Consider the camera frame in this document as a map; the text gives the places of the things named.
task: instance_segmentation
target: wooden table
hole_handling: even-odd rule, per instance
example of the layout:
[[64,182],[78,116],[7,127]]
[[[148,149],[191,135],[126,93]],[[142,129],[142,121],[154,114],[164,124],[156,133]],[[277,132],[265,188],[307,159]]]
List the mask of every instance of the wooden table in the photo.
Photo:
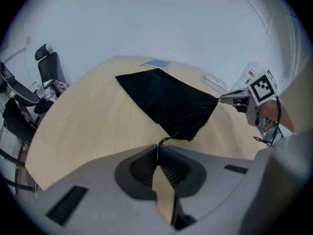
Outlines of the wooden table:
[[[88,161],[158,143],[168,136],[115,79],[117,75],[149,70],[140,66],[149,60],[116,56],[86,73],[53,104],[35,134],[26,160],[28,172],[43,190]],[[220,96],[202,82],[204,72],[199,68],[171,62],[165,71],[194,88]],[[260,137],[260,133],[247,124],[243,113],[219,103],[191,142],[169,140],[166,144],[253,159],[258,150],[265,148],[253,136]]]

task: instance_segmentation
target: blue notebook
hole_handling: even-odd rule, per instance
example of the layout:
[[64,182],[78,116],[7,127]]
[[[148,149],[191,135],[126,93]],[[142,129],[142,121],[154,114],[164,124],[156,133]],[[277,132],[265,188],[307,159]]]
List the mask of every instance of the blue notebook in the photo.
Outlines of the blue notebook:
[[170,62],[154,59],[144,63],[143,65],[165,70],[170,65]]

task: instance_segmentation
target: wires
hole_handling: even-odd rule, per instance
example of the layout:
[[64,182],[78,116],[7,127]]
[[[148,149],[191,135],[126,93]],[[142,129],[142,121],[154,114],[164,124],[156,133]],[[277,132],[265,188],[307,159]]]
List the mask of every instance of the wires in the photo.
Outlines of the wires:
[[277,135],[277,132],[278,132],[278,127],[279,127],[279,123],[280,123],[280,118],[281,118],[281,115],[282,115],[281,104],[280,104],[280,101],[279,101],[278,96],[276,96],[276,101],[277,101],[277,107],[278,107],[278,118],[277,118],[277,125],[276,125],[276,128],[275,128],[275,130],[274,130],[273,136],[272,136],[269,140],[264,140],[264,139],[261,139],[261,138],[258,138],[258,137],[253,137],[253,138],[254,138],[255,140],[257,140],[258,142],[266,143],[266,144],[268,144],[270,147],[273,146],[274,140],[275,140],[276,135]]
[[180,133],[180,131],[176,132],[174,135],[167,137],[167,138],[163,138],[160,140],[160,142],[157,145],[157,149],[156,149],[156,160],[158,160],[158,150],[161,144],[163,144],[165,141],[168,141],[169,139],[174,138],[176,135],[178,135]]

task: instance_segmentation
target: black vent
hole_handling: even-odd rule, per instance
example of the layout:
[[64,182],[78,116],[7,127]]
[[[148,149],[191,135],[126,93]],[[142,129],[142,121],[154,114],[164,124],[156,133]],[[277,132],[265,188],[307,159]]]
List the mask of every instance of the black vent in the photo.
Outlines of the black vent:
[[248,168],[240,167],[240,166],[236,166],[236,165],[231,165],[231,164],[225,165],[224,169],[238,172],[241,174],[246,174],[246,172],[248,171]]
[[131,175],[141,184],[152,187],[152,179],[157,167],[156,152],[149,152],[134,161],[129,170]]
[[160,152],[159,162],[166,178],[173,188],[192,172],[192,168],[189,164],[165,150]]
[[47,214],[47,217],[52,219],[59,225],[64,225],[67,219],[72,215],[79,202],[87,193],[85,187],[74,186]]

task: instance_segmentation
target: chair headrest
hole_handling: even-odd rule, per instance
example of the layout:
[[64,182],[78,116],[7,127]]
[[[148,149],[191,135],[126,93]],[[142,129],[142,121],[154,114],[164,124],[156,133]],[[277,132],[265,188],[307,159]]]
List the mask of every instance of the chair headrest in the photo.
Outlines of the chair headrest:
[[47,44],[44,44],[41,46],[35,53],[35,59],[36,61],[39,61],[40,59],[44,58],[45,56],[48,56],[50,53],[46,48]]

